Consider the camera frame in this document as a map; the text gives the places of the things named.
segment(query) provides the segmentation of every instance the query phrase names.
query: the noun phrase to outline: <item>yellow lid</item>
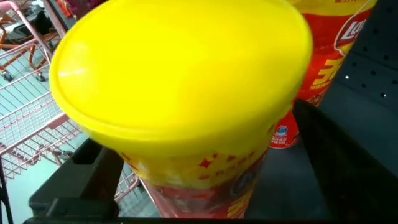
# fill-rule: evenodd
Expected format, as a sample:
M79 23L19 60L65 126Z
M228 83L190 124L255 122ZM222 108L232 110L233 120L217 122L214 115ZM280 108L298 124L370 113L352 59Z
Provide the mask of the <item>yellow lid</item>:
M191 138L283 116L311 50L285 0L110 0L63 38L50 87L94 132Z

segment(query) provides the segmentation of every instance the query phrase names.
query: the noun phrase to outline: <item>red and yellow packaging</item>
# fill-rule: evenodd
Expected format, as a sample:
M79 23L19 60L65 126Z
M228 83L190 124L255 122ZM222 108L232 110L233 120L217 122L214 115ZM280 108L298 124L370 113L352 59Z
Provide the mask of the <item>red and yellow packaging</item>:
M319 105L377 0L288 0L306 18L313 55L297 98ZM292 111L275 129L270 147L283 149L299 140Z
M124 45L104 47L104 27L125 30ZM112 0L63 38L50 87L163 217L241 218L311 52L285 0Z

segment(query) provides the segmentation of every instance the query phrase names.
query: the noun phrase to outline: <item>shopping cart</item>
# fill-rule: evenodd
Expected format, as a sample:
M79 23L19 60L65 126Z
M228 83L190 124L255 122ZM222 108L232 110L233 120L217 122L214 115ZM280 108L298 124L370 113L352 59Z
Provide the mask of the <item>shopping cart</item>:
M23 43L5 44L0 21L0 71L5 78L0 79L0 156L6 180L42 159L62 165L80 146L75 140L86 138L54 102L47 82L60 36L54 30L40 35L15 3L0 2L3 18L8 10L19 16L31 35L20 40ZM137 177L128 166L126 172L120 177L116 200L137 186Z

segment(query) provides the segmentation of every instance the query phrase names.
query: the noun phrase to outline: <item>white logo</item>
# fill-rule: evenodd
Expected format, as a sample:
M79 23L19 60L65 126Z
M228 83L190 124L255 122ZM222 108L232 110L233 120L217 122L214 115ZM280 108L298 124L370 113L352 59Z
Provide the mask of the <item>white logo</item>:
M366 19L362 20L362 21L354 21L349 28L347 29L347 31L344 33L344 35L340 38L340 40L348 40L348 39L352 39L354 37L356 37L359 32L361 31L363 25L365 24Z

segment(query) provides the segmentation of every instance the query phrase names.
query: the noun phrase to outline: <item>black pegboard wall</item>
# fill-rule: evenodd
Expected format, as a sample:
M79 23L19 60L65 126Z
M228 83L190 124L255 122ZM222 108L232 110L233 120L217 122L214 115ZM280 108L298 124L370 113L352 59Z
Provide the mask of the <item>black pegboard wall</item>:
M378 0L352 52L398 70L398 0Z
M398 0L378 0L336 81L398 113Z

